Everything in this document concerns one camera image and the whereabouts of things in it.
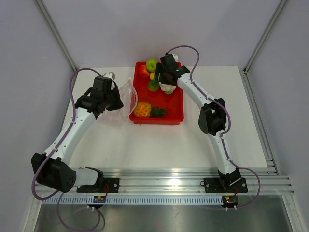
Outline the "toy cauliflower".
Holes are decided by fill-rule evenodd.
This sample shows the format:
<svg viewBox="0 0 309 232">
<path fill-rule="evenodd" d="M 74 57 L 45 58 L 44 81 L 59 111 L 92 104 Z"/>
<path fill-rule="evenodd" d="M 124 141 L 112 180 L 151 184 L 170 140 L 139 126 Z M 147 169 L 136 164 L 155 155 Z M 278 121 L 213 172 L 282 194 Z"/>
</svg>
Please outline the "toy cauliflower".
<svg viewBox="0 0 309 232">
<path fill-rule="evenodd" d="M 171 94 L 174 92 L 174 90 L 176 89 L 176 86 L 174 85 L 168 85 L 168 84 L 163 84 L 161 82 L 159 82 L 159 86 L 161 88 L 161 90 L 165 93 L 165 94 Z"/>
</svg>

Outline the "clear zip top bag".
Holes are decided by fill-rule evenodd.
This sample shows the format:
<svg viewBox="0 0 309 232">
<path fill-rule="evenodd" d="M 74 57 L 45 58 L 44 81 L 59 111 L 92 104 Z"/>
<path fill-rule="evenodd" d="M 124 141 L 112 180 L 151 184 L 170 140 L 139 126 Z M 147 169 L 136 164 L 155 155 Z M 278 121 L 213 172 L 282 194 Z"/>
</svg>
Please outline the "clear zip top bag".
<svg viewBox="0 0 309 232">
<path fill-rule="evenodd" d="M 101 123 L 109 123 L 109 124 L 122 124 L 124 123 L 130 116 L 130 114 L 134 111 L 138 102 L 138 95 L 136 89 L 133 87 L 133 83 L 131 79 L 119 88 L 120 99 L 124 106 L 115 111 L 105 111 L 98 118 Z"/>
</svg>

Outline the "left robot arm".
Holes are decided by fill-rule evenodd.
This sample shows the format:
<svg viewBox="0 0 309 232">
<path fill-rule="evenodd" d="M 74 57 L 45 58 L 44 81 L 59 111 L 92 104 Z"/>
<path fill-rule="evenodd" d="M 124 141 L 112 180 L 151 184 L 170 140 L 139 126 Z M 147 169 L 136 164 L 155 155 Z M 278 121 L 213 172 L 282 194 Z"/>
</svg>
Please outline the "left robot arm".
<svg viewBox="0 0 309 232">
<path fill-rule="evenodd" d="M 113 72 L 96 77 L 93 86 L 76 101 L 71 121 L 53 144 L 43 154 L 32 156 L 34 183 L 63 193 L 78 186 L 88 186 L 93 192 L 104 188 L 101 170 L 91 167 L 72 169 L 69 163 L 83 135 L 97 118 L 106 110 L 119 110 L 124 106 L 114 79 Z"/>
</svg>

